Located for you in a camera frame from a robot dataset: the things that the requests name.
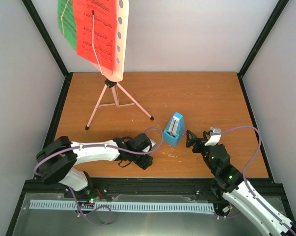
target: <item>green sheet music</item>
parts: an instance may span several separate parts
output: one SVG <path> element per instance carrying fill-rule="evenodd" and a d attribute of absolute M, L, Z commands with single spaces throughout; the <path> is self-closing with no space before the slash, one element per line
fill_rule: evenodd
<path fill-rule="evenodd" d="M 61 22 L 61 15 L 63 14 L 63 24 Z M 74 50 L 77 49 L 77 30 L 76 30 L 76 21 L 74 16 L 73 9 L 73 0 L 58 0 L 57 6 L 57 19 L 58 27 L 60 32 L 65 35 L 65 38 L 69 42 L 70 46 Z"/>

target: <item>white string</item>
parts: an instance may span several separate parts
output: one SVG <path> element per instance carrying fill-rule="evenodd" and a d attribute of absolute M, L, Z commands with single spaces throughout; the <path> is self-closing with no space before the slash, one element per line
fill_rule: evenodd
<path fill-rule="evenodd" d="M 92 14 L 92 17 L 93 17 L 93 24 L 92 24 L 92 48 L 93 48 L 93 51 L 94 51 L 95 58 L 97 59 L 97 62 L 98 62 L 98 65 L 99 65 L 100 72 L 103 75 L 102 69 L 101 69 L 101 66 L 100 66 L 100 63 L 99 63 L 99 60 L 98 60 L 98 56 L 97 56 L 97 54 L 95 52 L 95 49 L 94 49 L 94 13 Z"/>
<path fill-rule="evenodd" d="M 66 5 L 65 5 L 65 8 L 64 8 L 64 11 L 63 11 L 63 14 L 61 14 L 61 17 L 60 17 L 60 19 L 61 19 L 61 26 L 63 27 L 63 35 L 64 35 L 64 37 L 65 37 L 65 31 L 64 31 L 63 16 L 64 16 L 64 13 L 66 11 L 66 7 L 67 7 L 68 2 L 69 2 L 69 0 L 67 0 Z"/>

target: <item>sheet music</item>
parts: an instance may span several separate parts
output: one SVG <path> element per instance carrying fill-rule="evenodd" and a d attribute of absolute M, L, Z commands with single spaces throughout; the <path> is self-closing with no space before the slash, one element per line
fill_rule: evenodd
<path fill-rule="evenodd" d="M 77 25 L 77 54 L 97 65 L 92 48 L 94 10 L 94 49 L 101 67 L 115 66 L 116 0 L 73 0 Z"/>
<path fill-rule="evenodd" d="M 67 0 L 58 0 L 57 4 L 57 21 L 58 28 L 62 34 L 65 34 L 65 38 L 69 42 L 70 46 L 76 50 L 77 49 L 77 29 L 76 29 L 76 21 L 74 16 L 73 9 L 73 0 L 69 0 L 66 6 Z M 63 24 L 61 22 L 61 15 L 63 14 Z"/>

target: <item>blue metronome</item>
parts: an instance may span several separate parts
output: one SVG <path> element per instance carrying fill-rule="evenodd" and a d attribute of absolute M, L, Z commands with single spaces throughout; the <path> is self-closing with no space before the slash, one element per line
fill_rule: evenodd
<path fill-rule="evenodd" d="M 177 146 L 185 133 L 184 118 L 176 112 L 164 130 L 164 140 L 173 146 Z"/>

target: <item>black metal frame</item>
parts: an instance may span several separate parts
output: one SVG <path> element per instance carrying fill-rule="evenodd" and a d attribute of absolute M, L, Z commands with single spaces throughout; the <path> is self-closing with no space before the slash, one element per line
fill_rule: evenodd
<path fill-rule="evenodd" d="M 64 65 L 55 45 L 53 44 L 52 39 L 50 38 L 40 16 L 38 15 L 33 3 L 31 0 L 22 0 L 25 7 L 27 8 L 30 16 L 32 17 L 35 25 L 40 31 L 44 41 L 46 42 L 51 54 L 53 55 L 56 63 L 58 64 L 60 70 L 62 71 L 65 80 L 57 105 L 53 114 L 51 125 L 49 127 L 44 147 L 51 143 L 57 131 L 58 123 L 62 113 L 62 109 L 65 104 L 67 92 L 70 86 L 70 82 L 73 76 L 73 73 L 69 73 Z M 245 60 L 241 70 L 238 73 L 239 83 L 242 88 L 243 96 L 246 101 L 247 109 L 252 121 L 252 124 L 257 127 L 256 120 L 251 109 L 251 105 L 246 93 L 246 89 L 243 83 L 243 77 L 247 72 L 249 66 L 256 57 L 259 49 L 273 28 L 275 22 L 282 13 L 284 7 L 287 5 L 289 0 L 279 0 L 275 6 L 272 14 L 270 15 L 267 23 L 265 24 L 263 30 L 261 31 L 256 43 L 251 49 L 247 59 Z M 263 196 L 279 196 L 281 197 L 285 212 L 287 216 L 294 220 L 290 205 L 288 203 L 284 188 L 282 184 L 274 183 L 273 175 L 268 163 L 268 159 L 264 150 L 263 145 L 261 146 L 261 153 L 267 168 L 269 178 L 260 178 L 260 179 L 250 179 L 252 185 L 256 190 Z M 105 196 L 109 200 L 112 197 L 115 197 L 119 194 L 140 194 L 140 195 L 182 195 L 195 198 L 197 200 L 206 200 L 214 204 L 219 203 L 216 201 L 210 193 L 207 191 L 208 186 L 210 185 L 211 178 L 195 178 L 195 179 L 182 179 L 182 178 L 157 178 L 157 179 L 137 179 L 137 178 L 92 178 L 93 182 L 98 186 L 99 189 L 105 189 Z M 16 210 L 13 214 L 12 220 L 10 222 L 7 236 L 13 234 L 13 230 L 21 209 L 21 205 L 26 193 L 64 193 L 66 194 L 65 187 L 61 184 L 54 185 L 44 185 L 41 180 L 37 180 L 36 177 L 32 180 L 26 180 L 23 190 L 21 192 L 20 198 L 18 200 Z"/>

